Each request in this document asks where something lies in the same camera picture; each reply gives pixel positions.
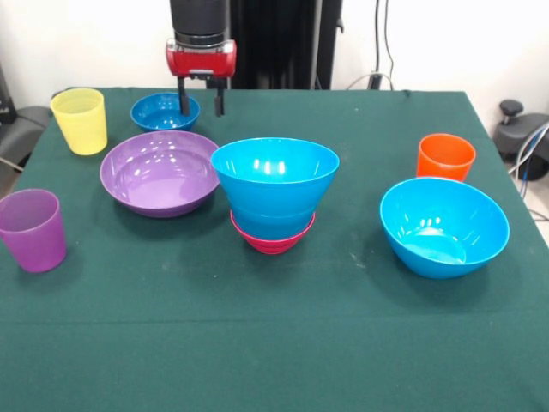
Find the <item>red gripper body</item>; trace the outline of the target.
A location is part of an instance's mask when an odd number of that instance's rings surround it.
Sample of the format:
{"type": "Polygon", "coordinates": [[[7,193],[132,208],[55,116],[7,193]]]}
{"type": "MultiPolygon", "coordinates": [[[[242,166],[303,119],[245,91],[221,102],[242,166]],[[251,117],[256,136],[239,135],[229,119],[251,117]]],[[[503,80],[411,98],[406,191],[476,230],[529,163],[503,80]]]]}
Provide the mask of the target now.
{"type": "Polygon", "coordinates": [[[166,42],[166,61],[177,77],[230,78],[236,70],[237,44],[230,39],[213,48],[189,48],[166,42]]]}

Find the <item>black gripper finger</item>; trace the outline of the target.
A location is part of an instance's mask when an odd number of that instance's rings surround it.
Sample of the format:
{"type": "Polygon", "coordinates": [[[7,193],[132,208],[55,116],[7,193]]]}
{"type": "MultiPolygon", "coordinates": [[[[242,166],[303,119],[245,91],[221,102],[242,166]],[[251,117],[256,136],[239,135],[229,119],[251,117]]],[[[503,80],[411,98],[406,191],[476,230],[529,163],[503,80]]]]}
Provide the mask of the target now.
{"type": "Polygon", "coordinates": [[[182,76],[178,77],[178,97],[180,104],[180,111],[183,116],[190,115],[190,105],[189,98],[185,90],[185,78],[182,76]]]}
{"type": "Polygon", "coordinates": [[[214,98],[215,114],[217,117],[221,117],[225,114],[224,93],[226,89],[226,79],[214,78],[214,84],[216,89],[216,96],[214,98]]]}

